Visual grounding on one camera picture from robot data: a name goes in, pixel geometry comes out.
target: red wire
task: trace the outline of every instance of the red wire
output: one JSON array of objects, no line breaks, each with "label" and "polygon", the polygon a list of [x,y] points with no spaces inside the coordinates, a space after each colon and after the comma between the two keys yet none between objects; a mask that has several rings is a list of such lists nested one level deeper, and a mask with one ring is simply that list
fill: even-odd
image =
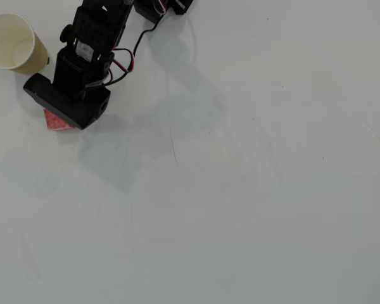
[{"label": "red wire", "polygon": [[114,59],[113,62],[114,62],[116,65],[118,65],[118,67],[119,67],[121,70],[123,70],[125,73],[128,73],[127,69],[124,68],[124,67],[122,66],[122,64],[119,63],[117,60]]},{"label": "red wire", "polygon": [[114,61],[114,63],[116,64],[116,65],[118,65],[125,73],[130,73],[130,72],[132,72],[133,70],[134,70],[134,67],[135,67],[135,56],[134,56],[134,54],[129,50],[129,49],[114,49],[114,51],[128,51],[129,53],[130,53],[130,55],[131,55],[131,65],[132,65],[132,68],[129,70],[129,71],[127,71],[127,69],[125,69],[122,65],[121,65],[121,63],[119,63],[117,60],[113,60]]},{"label": "red wire", "polygon": [[167,8],[165,6],[165,3],[163,3],[163,0],[159,0],[159,3],[163,6],[163,9],[165,10],[165,13],[167,12]]}]

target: cable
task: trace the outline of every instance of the cable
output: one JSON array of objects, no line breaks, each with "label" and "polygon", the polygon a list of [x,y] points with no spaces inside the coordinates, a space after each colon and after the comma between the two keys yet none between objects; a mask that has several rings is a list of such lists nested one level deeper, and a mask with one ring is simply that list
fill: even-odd
[{"label": "cable", "polygon": [[121,69],[121,70],[123,70],[125,73],[129,73],[129,71],[126,69],[126,68],[124,68],[123,66],[122,66],[122,64],[121,63],[119,63],[117,60],[115,60],[115,59],[113,59],[113,62]]},{"label": "cable", "polygon": [[[155,26],[154,26],[153,28],[151,28],[150,30],[144,30],[144,31],[141,33],[141,35],[140,35],[139,38],[138,38],[137,44],[135,45],[134,52],[132,52],[132,54],[134,55],[134,57],[135,57],[135,55],[136,55],[136,53],[137,53],[138,46],[139,46],[139,44],[141,43],[141,40],[142,40],[142,38],[144,37],[144,35],[145,35],[146,33],[150,33],[150,32],[153,32],[154,30],[156,30],[156,28],[158,27],[158,24],[160,23],[160,20],[162,20],[162,18],[163,18],[163,16],[161,16],[161,17],[158,19],[158,21],[156,21]],[[131,62],[131,64],[130,64],[129,67],[128,67],[128,70],[133,69],[133,67],[134,67],[134,61]],[[113,81],[110,81],[110,82],[108,82],[107,84],[101,84],[101,85],[97,85],[97,86],[95,86],[95,87],[86,87],[85,89],[83,89],[83,90],[81,90],[79,93],[77,93],[76,96],[79,96],[79,95],[82,94],[83,92],[88,92],[88,91],[92,91],[92,90],[95,90],[95,89],[100,89],[100,88],[102,88],[102,87],[108,87],[108,86],[111,86],[111,85],[113,85],[113,84],[116,84],[117,82],[120,82],[121,80],[123,80],[124,78],[126,78],[127,75],[128,75],[128,73],[125,73],[125,72],[124,72],[124,74],[123,74],[120,78],[118,78],[118,79],[116,79],[116,80],[113,80]]]},{"label": "cable", "polygon": [[114,51],[127,51],[131,55],[132,68],[130,70],[128,70],[127,73],[132,72],[134,70],[134,66],[135,66],[135,56],[134,56],[134,54],[129,49],[114,49]]},{"label": "cable", "polygon": [[154,4],[153,7],[155,8],[155,10],[158,12],[159,15],[163,16],[164,14],[166,14],[167,12],[167,8],[165,6],[165,3],[163,3],[163,0],[159,0],[159,4],[160,6],[162,7],[162,10],[163,11],[160,11],[158,7],[156,7],[156,5]]},{"label": "cable", "polygon": [[108,73],[110,74],[110,81],[109,82],[111,82],[114,79],[113,71],[111,69],[109,69]]}]

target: red block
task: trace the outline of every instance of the red block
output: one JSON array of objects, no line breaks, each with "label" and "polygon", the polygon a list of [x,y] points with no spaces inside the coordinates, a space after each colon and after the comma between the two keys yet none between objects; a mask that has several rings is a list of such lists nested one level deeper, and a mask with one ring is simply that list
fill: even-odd
[{"label": "red block", "polygon": [[47,109],[44,109],[44,113],[45,113],[46,125],[48,126],[48,130],[65,131],[65,130],[72,130],[75,128],[73,125],[70,125],[69,123],[60,119],[55,114],[48,111]]}]

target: black wire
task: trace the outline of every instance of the black wire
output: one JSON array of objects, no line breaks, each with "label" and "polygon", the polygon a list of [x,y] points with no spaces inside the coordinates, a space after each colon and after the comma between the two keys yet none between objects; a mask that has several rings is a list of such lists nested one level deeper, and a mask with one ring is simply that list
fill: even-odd
[{"label": "black wire", "polygon": [[[151,29],[149,29],[149,30],[144,30],[144,31],[141,33],[141,35],[140,35],[139,38],[138,38],[137,44],[135,45],[134,52],[132,52],[132,53],[134,54],[134,56],[135,56],[136,53],[137,53],[138,46],[139,46],[139,44],[141,43],[141,40],[142,40],[142,38],[144,37],[144,35],[145,35],[146,33],[150,33],[150,32],[153,32],[154,30],[156,30],[156,28],[157,28],[157,26],[158,26],[160,20],[162,20],[162,18],[163,18],[163,16],[161,16],[161,17],[158,19],[158,21],[156,21],[155,26],[154,26],[153,28],[151,28]],[[129,65],[128,71],[131,70],[131,68],[132,68],[132,62],[131,62],[131,64]],[[87,88],[81,90],[81,91],[78,93],[78,95],[82,94],[83,92],[87,92],[87,91],[91,91],[91,90],[95,90],[95,89],[100,89],[100,88],[102,88],[102,87],[108,87],[108,86],[111,86],[112,84],[116,84],[117,82],[120,82],[121,80],[123,80],[127,75],[128,75],[128,73],[125,72],[120,78],[118,78],[118,79],[116,79],[116,80],[114,80],[114,81],[110,81],[110,82],[107,83],[107,84],[101,84],[101,85],[97,85],[97,86],[95,86],[95,87],[87,87]]]}]

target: paper cup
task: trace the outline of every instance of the paper cup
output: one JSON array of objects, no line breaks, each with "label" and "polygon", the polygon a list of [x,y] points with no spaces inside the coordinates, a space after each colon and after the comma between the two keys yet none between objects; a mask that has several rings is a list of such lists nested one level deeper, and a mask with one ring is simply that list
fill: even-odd
[{"label": "paper cup", "polygon": [[0,68],[32,75],[47,63],[48,52],[26,19],[0,14]]}]

